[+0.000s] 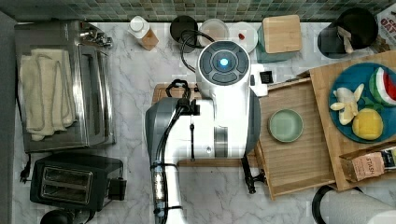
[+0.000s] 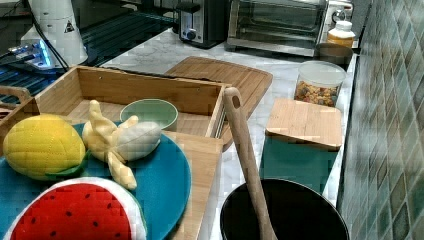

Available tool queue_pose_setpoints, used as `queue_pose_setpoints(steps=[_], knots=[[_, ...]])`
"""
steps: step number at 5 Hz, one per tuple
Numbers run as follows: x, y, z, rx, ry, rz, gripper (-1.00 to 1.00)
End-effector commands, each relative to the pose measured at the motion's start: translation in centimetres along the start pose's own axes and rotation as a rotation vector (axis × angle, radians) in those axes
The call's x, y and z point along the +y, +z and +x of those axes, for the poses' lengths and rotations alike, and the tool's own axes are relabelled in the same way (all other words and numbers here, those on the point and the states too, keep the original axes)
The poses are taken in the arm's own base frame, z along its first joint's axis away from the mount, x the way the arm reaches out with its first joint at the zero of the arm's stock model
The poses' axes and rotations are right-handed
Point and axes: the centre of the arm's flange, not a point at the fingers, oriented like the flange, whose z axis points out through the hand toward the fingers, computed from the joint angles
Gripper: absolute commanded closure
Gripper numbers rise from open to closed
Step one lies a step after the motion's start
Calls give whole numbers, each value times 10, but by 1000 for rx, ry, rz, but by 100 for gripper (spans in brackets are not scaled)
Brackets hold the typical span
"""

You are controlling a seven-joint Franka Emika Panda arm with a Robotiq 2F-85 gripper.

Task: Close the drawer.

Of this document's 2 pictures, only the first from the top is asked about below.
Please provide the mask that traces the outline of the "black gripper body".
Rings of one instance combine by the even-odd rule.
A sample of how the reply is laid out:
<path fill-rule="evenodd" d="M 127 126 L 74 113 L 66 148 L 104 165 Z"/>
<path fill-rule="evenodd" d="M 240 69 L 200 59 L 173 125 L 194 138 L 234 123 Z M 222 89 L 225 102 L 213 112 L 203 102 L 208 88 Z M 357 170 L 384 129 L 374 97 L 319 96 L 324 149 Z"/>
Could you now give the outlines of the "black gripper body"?
<path fill-rule="evenodd" d="M 260 173 L 256 176 L 253 176 L 250 171 L 250 166 L 248 163 L 248 156 L 244 155 L 241 159 L 241 164 L 243 167 L 245 182 L 247 184 L 247 189 L 249 194 L 254 194 L 256 192 L 255 183 L 256 182 L 266 182 L 266 175 L 264 170 L 261 170 Z"/>

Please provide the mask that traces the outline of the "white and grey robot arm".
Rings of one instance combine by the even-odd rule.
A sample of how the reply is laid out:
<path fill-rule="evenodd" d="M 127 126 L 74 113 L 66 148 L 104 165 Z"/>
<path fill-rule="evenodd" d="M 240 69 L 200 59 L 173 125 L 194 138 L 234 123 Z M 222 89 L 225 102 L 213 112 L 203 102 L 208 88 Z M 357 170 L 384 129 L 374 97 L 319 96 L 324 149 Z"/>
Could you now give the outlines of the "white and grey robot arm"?
<path fill-rule="evenodd" d="M 155 224 L 187 224 L 177 164 L 184 160 L 241 159 L 261 132 L 259 98 L 247 51 L 231 40 L 207 45 L 196 65 L 199 99 L 164 97 L 145 116 Z"/>

